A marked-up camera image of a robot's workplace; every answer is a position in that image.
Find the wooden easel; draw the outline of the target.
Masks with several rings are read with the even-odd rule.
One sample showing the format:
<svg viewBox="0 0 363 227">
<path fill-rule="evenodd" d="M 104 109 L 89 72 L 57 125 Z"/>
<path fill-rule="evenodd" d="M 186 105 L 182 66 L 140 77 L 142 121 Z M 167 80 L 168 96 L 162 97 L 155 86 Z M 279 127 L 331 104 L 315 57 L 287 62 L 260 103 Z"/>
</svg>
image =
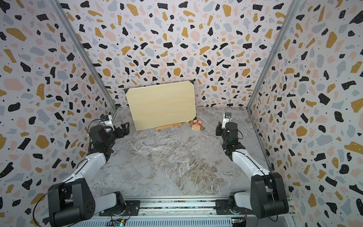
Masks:
<svg viewBox="0 0 363 227">
<path fill-rule="evenodd" d="M 161 131 L 163 129 L 169 129 L 169 128 L 174 128 L 174 127 L 180 128 L 181 125 L 182 125 L 182 123 L 169 124 L 169 125 L 164 125 L 164 126 L 156 127 L 156 130 L 157 131 Z"/>
</svg>

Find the light wooden board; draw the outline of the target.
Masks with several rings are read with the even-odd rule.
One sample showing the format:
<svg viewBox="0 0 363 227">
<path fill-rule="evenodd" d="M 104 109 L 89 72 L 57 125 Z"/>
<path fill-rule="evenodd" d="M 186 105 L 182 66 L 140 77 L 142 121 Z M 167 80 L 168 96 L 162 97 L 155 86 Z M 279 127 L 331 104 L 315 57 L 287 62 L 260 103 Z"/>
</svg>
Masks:
<svg viewBox="0 0 363 227">
<path fill-rule="evenodd" d="M 127 90 L 126 97 L 138 131 L 187 122 L 196 117 L 191 81 L 132 88 Z"/>
</svg>

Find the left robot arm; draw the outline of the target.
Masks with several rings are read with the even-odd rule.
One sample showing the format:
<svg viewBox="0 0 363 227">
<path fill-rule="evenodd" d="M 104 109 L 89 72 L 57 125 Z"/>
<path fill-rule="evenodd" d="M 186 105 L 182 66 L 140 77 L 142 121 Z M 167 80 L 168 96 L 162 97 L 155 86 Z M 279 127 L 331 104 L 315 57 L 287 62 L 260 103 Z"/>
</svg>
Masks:
<svg viewBox="0 0 363 227">
<path fill-rule="evenodd" d="M 64 227 L 91 219 L 95 214 L 123 215 L 126 202 L 120 192 L 94 197 L 89 184 L 113 153 L 117 139 L 130 133 L 130 124 L 120 127 L 96 125 L 89 130 L 88 153 L 80 166 L 62 183 L 52 185 L 48 190 L 49 220 L 52 227 Z"/>
</svg>

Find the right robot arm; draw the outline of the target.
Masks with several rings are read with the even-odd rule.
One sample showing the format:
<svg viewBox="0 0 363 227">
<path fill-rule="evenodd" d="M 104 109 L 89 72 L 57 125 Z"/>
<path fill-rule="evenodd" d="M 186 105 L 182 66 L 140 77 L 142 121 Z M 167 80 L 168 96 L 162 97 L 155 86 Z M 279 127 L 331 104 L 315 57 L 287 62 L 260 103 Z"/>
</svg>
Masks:
<svg viewBox="0 0 363 227">
<path fill-rule="evenodd" d="M 289 205 L 282 176 L 265 169 L 250 156 L 239 142 L 238 133 L 238 126 L 233 122 L 219 122 L 216 127 L 216 136 L 223 140 L 223 151 L 246 174 L 250 184 L 249 191 L 230 194 L 229 210 L 232 213 L 251 210 L 257 218 L 287 214 Z"/>
</svg>

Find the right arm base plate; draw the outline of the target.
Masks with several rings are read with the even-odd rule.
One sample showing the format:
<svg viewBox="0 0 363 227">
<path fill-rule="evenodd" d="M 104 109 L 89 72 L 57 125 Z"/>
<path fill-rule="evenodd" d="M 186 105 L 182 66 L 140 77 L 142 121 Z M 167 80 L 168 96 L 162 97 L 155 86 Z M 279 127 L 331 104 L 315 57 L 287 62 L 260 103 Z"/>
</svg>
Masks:
<svg viewBox="0 0 363 227">
<path fill-rule="evenodd" d="M 215 200 L 215 207 L 213 208 L 217 215 L 245 215 L 246 209 L 234 207 L 229 200 Z"/>
</svg>

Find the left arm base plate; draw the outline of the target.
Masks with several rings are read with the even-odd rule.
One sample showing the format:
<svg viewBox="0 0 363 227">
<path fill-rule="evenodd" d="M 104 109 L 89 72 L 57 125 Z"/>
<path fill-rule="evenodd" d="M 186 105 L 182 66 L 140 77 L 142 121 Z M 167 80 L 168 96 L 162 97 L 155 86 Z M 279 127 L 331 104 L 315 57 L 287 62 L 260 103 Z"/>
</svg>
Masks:
<svg viewBox="0 0 363 227">
<path fill-rule="evenodd" d="M 112 208 L 101 211 L 99 216 L 109 216 L 110 214 L 115 217 L 132 217 L 138 216 L 140 208 L 140 200 L 126 200 L 124 205 L 115 205 Z"/>
</svg>

